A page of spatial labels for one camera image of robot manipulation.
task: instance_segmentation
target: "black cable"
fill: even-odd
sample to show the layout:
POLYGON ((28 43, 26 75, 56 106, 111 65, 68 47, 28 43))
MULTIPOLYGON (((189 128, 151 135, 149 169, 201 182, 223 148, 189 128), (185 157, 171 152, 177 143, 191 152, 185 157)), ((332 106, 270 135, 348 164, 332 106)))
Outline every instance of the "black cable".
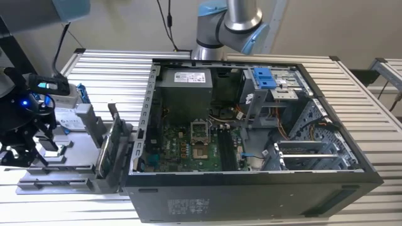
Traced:
POLYGON ((254 158, 258 158, 258 159, 265 159, 265 158, 262 158, 262 157, 258 157, 258 156, 255 156, 255 155, 254 155, 253 157, 254 157, 254 158))
POLYGON ((165 16, 163 16, 163 11, 162 11, 162 6, 161 6, 159 0, 157 0, 157 3, 158 3, 158 6, 159 6, 159 11, 161 11, 161 16, 162 16, 165 30, 166 30, 166 35, 169 36, 169 39, 171 41, 171 44, 174 45, 175 50, 178 51, 178 47, 175 45, 175 42, 174 42, 173 38, 170 37, 170 32, 169 32, 169 29, 167 29, 167 26, 166 26, 166 20, 165 20, 165 16))
POLYGON ((80 45, 82 48, 84 48, 84 46, 82 45, 80 41, 78 40, 78 38, 75 37, 75 35, 71 33, 71 31, 67 31, 71 35, 71 37, 75 39, 76 43, 80 45))
POLYGON ((390 112, 394 110, 396 106, 397 106, 398 100, 394 101, 392 108, 390 108, 390 112))
POLYGON ((56 77, 63 77, 62 73, 58 71, 56 69, 56 62, 58 62, 58 58, 59 58, 59 53, 60 53, 60 49, 62 49, 62 45, 63 45, 63 41, 64 41, 64 37, 66 37, 66 33, 68 31, 68 27, 70 27, 70 24, 68 23, 66 26, 64 26, 64 29, 63 29, 63 32, 62 32, 62 36, 60 36, 60 40, 59 40, 59 46, 58 46, 58 51, 56 51, 56 55, 55 55, 55 58, 54 58, 54 62, 52 62, 52 70, 54 70, 54 73, 55 73, 55 76, 56 77))
POLYGON ((157 0, 158 2, 158 6, 159 6, 159 11, 161 11, 161 16, 162 16, 162 21, 163 21, 163 26, 165 26, 165 30, 166 30, 166 34, 169 36, 169 39, 171 41, 171 44, 174 45, 174 48, 175 48, 175 51, 177 52, 190 52, 190 57, 191 57, 191 52, 193 50, 191 49, 179 49, 178 46, 177 46, 177 43, 174 41, 174 35, 173 35, 173 32, 171 32, 171 27, 173 27, 173 16, 170 14, 170 8, 171 8, 171 0, 169 0, 169 16, 167 16, 167 22, 165 20, 165 16, 163 16, 163 11, 162 11, 162 7, 161 7, 161 2, 159 0, 157 0))
POLYGON ((378 100, 380 100, 380 97, 381 97, 381 95, 382 95, 382 92, 384 92, 384 90, 385 90, 385 88, 388 87, 388 84, 389 84, 389 81, 385 83, 385 85, 384 85, 384 87, 382 87, 382 90, 381 90, 381 92, 380 92, 380 94, 378 94, 378 100))
POLYGON ((51 99, 51 102, 52 102, 52 108, 50 110, 44 111, 44 110, 39 109, 39 111, 32 111, 31 109, 26 108, 26 110, 28 112, 32 112, 32 113, 35 113, 39 116, 47 116, 47 115, 52 114, 54 111, 55 111, 55 107, 56 107, 56 102, 55 102, 55 99, 51 97, 51 95, 44 94, 44 96, 48 97, 51 99))

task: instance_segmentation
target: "label sticker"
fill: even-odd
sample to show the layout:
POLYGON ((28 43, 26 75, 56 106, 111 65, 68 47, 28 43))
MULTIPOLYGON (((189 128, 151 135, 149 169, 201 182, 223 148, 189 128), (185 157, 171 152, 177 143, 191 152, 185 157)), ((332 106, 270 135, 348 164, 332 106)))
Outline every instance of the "label sticker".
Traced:
POLYGON ((56 120, 60 125, 68 128, 71 131, 84 131, 84 123, 80 117, 75 114, 75 109, 56 108, 55 109, 56 120))
POLYGON ((239 112, 237 115, 237 119, 241 120, 243 118, 243 115, 245 115, 243 112, 239 112))
POLYGON ((206 73, 202 72, 177 72, 175 82, 206 83, 206 73))
POLYGON ((170 215, 206 214, 209 212, 210 199, 170 199, 170 215))
POLYGON ((282 79, 278 79, 278 80, 277 80, 277 83, 286 84, 286 81, 285 81, 285 80, 282 80, 282 79))

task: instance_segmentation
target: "white wall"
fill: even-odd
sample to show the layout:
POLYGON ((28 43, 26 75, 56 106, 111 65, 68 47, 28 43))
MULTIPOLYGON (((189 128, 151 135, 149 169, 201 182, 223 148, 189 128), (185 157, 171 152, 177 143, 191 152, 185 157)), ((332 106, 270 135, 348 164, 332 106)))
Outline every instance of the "white wall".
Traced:
POLYGON ((337 55, 366 69, 402 58, 401 0, 289 0, 273 54, 337 55))
MULTIPOLYGON (((203 0, 173 0, 174 40, 181 49, 193 49, 197 40, 198 4, 203 0)), ((270 20, 275 0, 259 0, 270 20)), ((161 0, 165 16, 169 1, 161 0)), ((16 35, 39 73, 51 73, 51 62, 63 27, 60 24, 16 35)), ((91 0, 91 15, 72 23, 70 31, 88 49, 173 51, 157 0, 91 0)), ((67 34, 58 68, 62 69, 78 43, 67 34)))

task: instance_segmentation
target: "circuit board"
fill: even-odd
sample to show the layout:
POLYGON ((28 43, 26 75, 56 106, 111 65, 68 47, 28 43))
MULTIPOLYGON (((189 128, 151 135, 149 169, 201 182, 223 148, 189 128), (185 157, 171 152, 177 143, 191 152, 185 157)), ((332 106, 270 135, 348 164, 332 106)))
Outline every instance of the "circuit board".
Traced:
MULTIPOLYGON (((247 170, 247 165, 241 164, 238 147, 243 150, 243 143, 238 129, 227 131, 231 135, 229 149, 237 160, 238 170, 247 170)), ((222 171, 222 160, 218 140, 219 130, 211 128, 209 143, 191 142, 190 127, 166 127, 163 134, 163 147, 155 172, 218 172, 222 171)))

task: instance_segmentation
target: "cable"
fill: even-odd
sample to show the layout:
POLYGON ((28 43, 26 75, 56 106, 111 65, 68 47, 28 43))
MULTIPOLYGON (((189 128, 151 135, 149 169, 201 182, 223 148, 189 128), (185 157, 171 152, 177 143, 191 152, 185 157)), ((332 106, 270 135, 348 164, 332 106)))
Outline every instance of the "cable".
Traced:
POLYGON ((64 26, 64 29, 63 29, 63 32, 62 32, 62 36, 60 36, 60 40, 59 40, 59 46, 58 46, 58 50, 56 50, 56 55, 55 55, 54 62, 52 62, 52 70, 54 70, 54 73, 55 73, 56 77, 60 77, 60 76, 63 77, 62 73, 56 69, 56 61, 58 61, 58 58, 59 58, 59 53, 60 53, 60 49, 62 49, 62 45, 63 45, 63 41, 64 41, 66 33, 68 31, 70 24, 71 23, 68 23, 64 26))
POLYGON ((253 155, 251 153, 242 153, 242 156, 243 157, 254 157, 254 158, 258 158, 258 159, 265 159, 265 157, 258 157, 258 156, 255 156, 255 155, 253 155))
POLYGON ((161 2, 159 0, 157 0, 158 2, 158 6, 159 6, 159 11, 161 11, 161 16, 162 16, 162 21, 163 21, 163 26, 165 26, 165 30, 166 30, 166 34, 169 36, 169 39, 171 41, 171 44, 174 45, 174 48, 175 48, 175 51, 177 52, 190 52, 190 58, 191 58, 191 52, 193 50, 191 49, 179 49, 178 46, 177 46, 177 43, 174 41, 174 35, 173 35, 173 32, 171 32, 171 27, 173 27, 173 16, 170 14, 170 5, 171 5, 171 2, 169 0, 169 16, 167 16, 167 22, 165 20, 165 16, 163 16, 163 11, 162 11, 162 6, 161 6, 161 2))
POLYGON ((78 38, 75 37, 75 35, 67 31, 70 33, 70 35, 72 36, 72 38, 75 39, 76 43, 80 45, 82 48, 84 48, 84 46, 82 45, 80 41, 78 40, 78 38))
POLYGON ((222 119, 217 119, 217 118, 214 118, 211 115, 210 115, 210 118, 214 119, 215 121, 219 121, 219 122, 230 122, 230 121, 235 121, 235 120, 222 120, 222 119))
POLYGON ((389 84, 389 81, 385 83, 385 85, 384 85, 384 87, 382 87, 382 90, 381 90, 381 92, 380 92, 380 94, 378 94, 378 100, 380 100, 380 97, 381 97, 381 95, 382 95, 382 92, 384 92, 384 90, 385 90, 385 88, 388 87, 388 84, 389 84))
POLYGON ((392 108, 390 108, 390 112, 394 110, 396 106, 397 106, 398 100, 394 101, 392 108))
POLYGON ((318 119, 311 120, 310 122, 307 122, 295 132, 295 135, 290 138, 290 140, 294 140, 297 137, 297 134, 301 132, 301 130, 307 127, 309 125, 311 125, 316 122, 322 121, 328 116, 321 116, 318 119))
POLYGON ((169 39, 170 39, 170 41, 171 41, 171 44, 174 45, 175 51, 178 51, 178 50, 179 50, 179 49, 178 49, 178 46, 175 45, 175 42, 174 42, 171 36, 170 36, 169 29, 167 29, 167 26, 166 26, 166 20, 165 20, 165 16, 163 16, 163 11, 162 11, 161 2, 159 2, 159 0, 157 0, 157 2, 158 2, 159 11, 161 11, 161 16, 162 16, 163 26, 165 26, 165 30, 166 30, 166 35, 169 36, 169 39))
POLYGON ((47 115, 52 114, 54 111, 55 111, 55 107, 56 107, 55 99, 54 99, 48 94, 44 94, 44 96, 46 96, 47 98, 50 98, 50 99, 51 99, 51 102, 52 102, 52 108, 51 108, 48 111, 40 111, 40 109, 39 109, 39 111, 32 111, 31 109, 26 108, 26 110, 27 110, 28 112, 32 112, 32 113, 35 113, 35 114, 39 115, 39 116, 47 116, 47 115))
POLYGON ((278 118, 278 131, 279 131, 282 137, 285 138, 285 140, 289 140, 287 134, 285 132, 285 129, 283 129, 283 126, 282 126, 282 123, 281 123, 278 108, 275 108, 275 113, 277 113, 277 118, 278 118))

